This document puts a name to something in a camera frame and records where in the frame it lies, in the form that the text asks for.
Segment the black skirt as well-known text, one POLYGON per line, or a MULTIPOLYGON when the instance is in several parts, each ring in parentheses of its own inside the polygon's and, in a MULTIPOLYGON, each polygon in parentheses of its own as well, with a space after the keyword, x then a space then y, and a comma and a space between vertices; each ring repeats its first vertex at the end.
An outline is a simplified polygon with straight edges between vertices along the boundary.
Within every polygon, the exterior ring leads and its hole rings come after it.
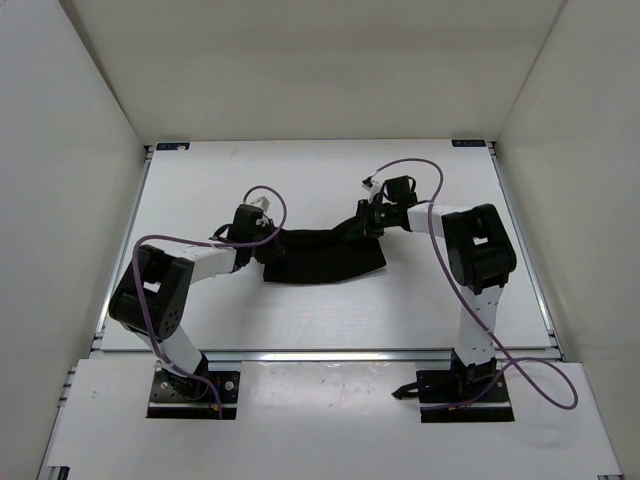
POLYGON ((283 229, 276 240, 284 254, 264 265, 267 283, 334 284, 386 266, 379 239, 365 236, 355 217, 330 229, 283 229))

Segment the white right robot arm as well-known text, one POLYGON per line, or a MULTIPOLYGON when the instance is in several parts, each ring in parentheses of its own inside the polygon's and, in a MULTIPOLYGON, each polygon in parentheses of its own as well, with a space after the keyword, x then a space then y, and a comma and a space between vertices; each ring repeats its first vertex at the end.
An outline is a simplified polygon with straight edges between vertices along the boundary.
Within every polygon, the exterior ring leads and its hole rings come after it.
POLYGON ((365 235, 379 237, 388 228, 400 227, 444 242, 443 262, 452 276, 454 291, 464 299, 453 349, 453 358, 462 366, 449 374, 448 387, 460 400, 473 399, 485 384, 475 367, 494 361, 490 334, 504 286, 517 265, 496 207, 451 207, 420 201, 416 181, 408 175, 382 183, 368 177, 363 188, 369 198, 358 203, 356 215, 363 221, 365 235))

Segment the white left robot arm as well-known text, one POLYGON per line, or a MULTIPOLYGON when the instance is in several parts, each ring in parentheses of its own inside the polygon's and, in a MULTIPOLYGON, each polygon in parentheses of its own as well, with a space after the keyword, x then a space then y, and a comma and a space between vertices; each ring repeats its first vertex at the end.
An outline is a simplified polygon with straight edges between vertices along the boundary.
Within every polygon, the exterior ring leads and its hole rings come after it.
POLYGON ((201 242, 169 252, 147 243, 136 247, 111 296, 111 319, 156 353, 185 397, 197 398, 209 385, 205 356, 181 327, 189 289, 194 283, 236 273, 251 260, 284 254, 273 237, 276 226, 267 216, 268 208, 264 197, 240 204, 223 248, 201 242))

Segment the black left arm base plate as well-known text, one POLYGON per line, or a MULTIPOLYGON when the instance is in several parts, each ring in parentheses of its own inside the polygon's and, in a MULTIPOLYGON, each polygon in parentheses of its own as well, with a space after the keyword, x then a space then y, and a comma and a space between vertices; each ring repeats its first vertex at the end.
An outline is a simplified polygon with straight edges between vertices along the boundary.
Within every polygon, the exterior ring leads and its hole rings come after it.
POLYGON ((209 381, 219 399, 203 382, 180 377, 161 367, 154 367, 146 417, 150 419, 235 420, 240 391, 240 370, 222 370, 209 365, 209 381))

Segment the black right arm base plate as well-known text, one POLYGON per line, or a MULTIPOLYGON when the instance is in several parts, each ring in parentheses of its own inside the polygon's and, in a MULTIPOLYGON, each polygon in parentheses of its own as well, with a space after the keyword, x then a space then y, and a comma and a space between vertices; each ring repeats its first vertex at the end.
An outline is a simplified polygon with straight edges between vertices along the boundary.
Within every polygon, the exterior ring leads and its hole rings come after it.
POLYGON ((509 390, 497 360, 464 366, 453 358, 447 370, 422 369, 398 387, 397 400, 418 399, 420 421, 428 423, 509 423, 515 421, 509 390))

